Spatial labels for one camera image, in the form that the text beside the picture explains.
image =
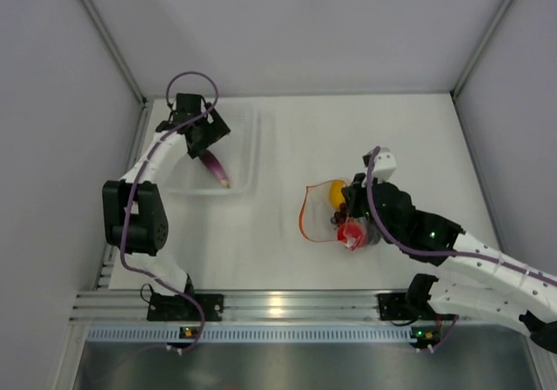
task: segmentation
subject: red object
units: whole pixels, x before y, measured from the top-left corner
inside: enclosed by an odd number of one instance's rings
[[[436,314],[435,315],[435,325],[437,326],[437,332],[441,333],[441,315],[440,314]]]
[[[337,239],[353,251],[367,242],[367,232],[364,227],[356,222],[348,221],[340,225],[337,231]]]

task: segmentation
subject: white wall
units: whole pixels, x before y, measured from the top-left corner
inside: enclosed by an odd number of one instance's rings
[[[557,274],[557,0],[517,0],[460,97],[503,246]]]
[[[0,387],[40,389],[104,244],[138,105],[77,0],[0,0]]]
[[[260,95],[449,91],[500,0],[96,1],[146,94]]]

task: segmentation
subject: grapes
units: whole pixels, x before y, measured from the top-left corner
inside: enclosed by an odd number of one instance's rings
[[[342,205],[340,205],[339,210],[333,214],[331,218],[331,223],[339,227],[340,225],[346,222],[347,216],[348,215],[346,214],[346,205],[343,203]]]

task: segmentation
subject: cable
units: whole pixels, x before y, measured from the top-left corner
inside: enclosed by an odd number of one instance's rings
[[[402,327],[402,326],[410,326],[413,323],[416,323],[418,320],[414,319],[414,320],[408,320],[407,322],[404,323],[394,323],[392,320],[389,320],[389,322],[391,322],[391,325],[394,326],[398,326],[398,327]]]
[[[126,241],[128,239],[128,231],[130,230],[130,218],[131,218],[131,208],[133,207],[133,199],[136,196],[136,191],[138,189],[138,184],[139,184],[139,180],[141,179],[141,176],[143,175],[146,166],[149,163],[149,160],[152,158],[152,156],[154,155],[155,151],[157,150],[157,148],[172,134],[175,133],[177,131],[182,130],[183,128],[185,128],[187,125],[192,124],[197,122],[199,119],[204,118],[207,114],[209,114],[211,111],[213,111],[215,109],[215,106],[217,105],[217,101],[218,101],[218,87],[215,84],[215,82],[210,79],[208,76],[206,76],[204,73],[202,72],[197,72],[197,71],[186,71],[186,72],[181,72],[179,74],[177,74],[173,79],[171,79],[171,81],[168,83],[168,86],[166,87],[166,103],[169,104],[169,93],[171,90],[171,86],[172,84],[174,84],[174,82],[181,78],[181,77],[185,77],[187,75],[197,75],[200,77],[205,78],[207,81],[209,81],[209,83],[212,85],[213,90],[215,90],[215,99],[214,99],[214,103],[211,104],[207,109],[205,109],[204,112],[202,112],[201,114],[199,114],[198,116],[191,118],[185,122],[183,122],[182,124],[179,124],[178,126],[170,129],[169,131],[167,131],[163,136],[160,137],[160,139],[158,140],[158,142],[156,144],[154,144],[151,149],[149,150],[149,152],[147,153],[147,158],[146,160],[142,163],[141,167],[139,168],[138,174],[136,175],[136,177],[133,180],[133,183],[131,184],[131,189],[130,189],[130,196],[128,196],[128,203],[125,207],[125,215],[124,215],[124,225],[122,226],[122,239],[120,240],[120,263],[122,264],[122,266],[131,272],[137,272],[139,274],[143,274],[146,275],[147,277],[149,277],[150,279],[153,279],[157,284],[159,284],[160,286],[164,287],[165,289],[173,292],[174,294],[177,294],[178,296],[186,299],[188,302],[190,302],[199,312],[199,318],[200,318],[200,322],[199,322],[199,331],[198,333],[195,335],[193,342],[191,343],[191,345],[189,345],[187,348],[184,349],[183,353],[188,353],[190,352],[193,348],[195,348],[195,346],[197,345],[197,343],[199,342],[199,339],[201,338],[201,335],[203,333],[203,330],[205,328],[205,313],[203,312],[203,308],[199,305],[199,303],[197,301],[195,301],[195,299],[193,299],[192,297],[188,296],[187,294],[185,294],[184,292],[177,290],[176,288],[174,288],[173,286],[166,284],[163,280],[159,279],[155,274],[153,274],[152,272],[146,271],[146,270],[142,270],[140,268],[136,268],[134,266],[130,266],[126,260],[125,260],[125,247],[126,247]]]
[[[483,255],[481,253],[473,253],[473,252],[458,252],[454,250],[445,250],[445,251],[436,251],[433,255],[431,251],[413,249],[409,246],[402,244],[398,241],[385,227],[383,222],[381,221],[381,217],[377,212],[377,208],[375,207],[375,202],[373,200],[373,192],[372,192],[372,172],[373,168],[375,168],[375,158],[379,155],[381,151],[380,146],[376,146],[372,152],[369,159],[369,164],[367,166],[367,181],[366,181],[366,192],[367,192],[367,203],[369,204],[370,212],[372,213],[372,219],[375,222],[375,225],[379,228],[381,234],[384,238],[386,238],[389,242],[393,245],[397,246],[403,253],[407,255],[413,255],[416,257],[466,257],[466,258],[476,258],[482,259],[484,261],[491,262],[493,264],[499,264],[500,261],[494,257],[490,257],[487,255]],[[553,287],[557,287],[557,280],[551,279],[540,272],[531,272],[528,271],[526,268],[521,266],[516,266],[515,264],[511,264],[510,262],[503,261],[500,263],[505,268],[509,268],[515,272],[519,272],[523,275],[527,275],[532,277],[533,279],[537,279],[539,281],[543,281],[547,284],[551,284]]]
[[[449,339],[449,336],[451,336],[451,334],[453,333],[454,327],[456,326],[456,322],[459,320],[458,316],[454,316],[453,322],[451,322],[451,325],[449,326],[449,328],[446,330],[445,334],[443,335],[443,337],[441,338],[441,340],[435,344],[432,347],[433,352],[437,352],[439,351],[439,349],[445,345],[445,343],[447,342],[447,340]]]
[[[148,299],[146,299],[145,297],[143,297],[143,289],[145,288],[145,286],[148,286],[148,287],[149,287],[149,289],[151,290],[151,294],[154,293],[153,287],[151,286],[151,284],[143,284],[143,285],[141,286],[141,288],[139,289],[139,297],[141,298],[142,301],[144,301],[144,302],[147,303],[148,305],[151,305],[151,302],[150,302]]]
[[[442,319],[440,314],[435,315],[435,328],[437,329],[438,333],[441,333],[441,326],[442,326]]]

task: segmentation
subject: purple eggplant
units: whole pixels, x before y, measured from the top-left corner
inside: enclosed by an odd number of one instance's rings
[[[224,188],[230,188],[230,179],[228,179],[225,169],[211,151],[206,150],[203,152],[199,155],[199,160]]]

